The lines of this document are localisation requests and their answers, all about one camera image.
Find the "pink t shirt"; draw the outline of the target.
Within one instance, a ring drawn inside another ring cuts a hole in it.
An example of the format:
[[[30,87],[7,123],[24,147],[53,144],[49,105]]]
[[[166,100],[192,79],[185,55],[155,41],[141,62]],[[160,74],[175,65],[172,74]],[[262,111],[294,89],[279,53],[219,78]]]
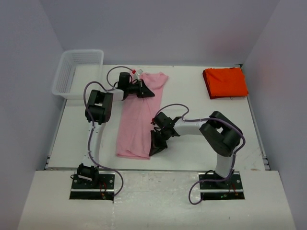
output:
[[[162,72],[143,73],[141,79],[155,94],[154,97],[128,96],[122,113],[116,141],[116,156],[128,159],[148,160],[151,148],[151,124],[160,109],[164,85],[168,76]]]

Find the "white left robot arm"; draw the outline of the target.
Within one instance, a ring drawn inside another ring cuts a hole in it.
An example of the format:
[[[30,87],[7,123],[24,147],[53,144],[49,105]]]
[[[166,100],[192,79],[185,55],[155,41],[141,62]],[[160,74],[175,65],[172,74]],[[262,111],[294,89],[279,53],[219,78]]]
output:
[[[138,98],[155,96],[136,71],[131,73],[121,72],[119,80],[113,85],[112,89],[107,90],[102,86],[102,91],[91,90],[88,99],[86,99],[87,88],[94,83],[101,85],[97,81],[92,81],[86,85],[83,91],[85,117],[90,126],[86,153],[82,163],[77,168],[78,178],[83,179],[83,183],[89,188],[97,187],[100,182],[99,148],[104,128],[111,117],[113,102],[123,101],[129,95],[136,95]]]

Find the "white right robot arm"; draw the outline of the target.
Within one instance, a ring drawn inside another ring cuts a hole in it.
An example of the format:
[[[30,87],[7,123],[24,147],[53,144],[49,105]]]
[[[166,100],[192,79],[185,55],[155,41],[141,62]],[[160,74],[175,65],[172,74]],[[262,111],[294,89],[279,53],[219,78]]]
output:
[[[153,156],[167,148],[167,141],[173,137],[186,135],[204,136],[211,148],[217,153],[214,183],[225,188],[231,183],[236,153],[246,141],[243,132],[221,112],[214,111],[208,118],[185,120],[182,117],[170,118],[159,112],[153,119],[151,148]]]

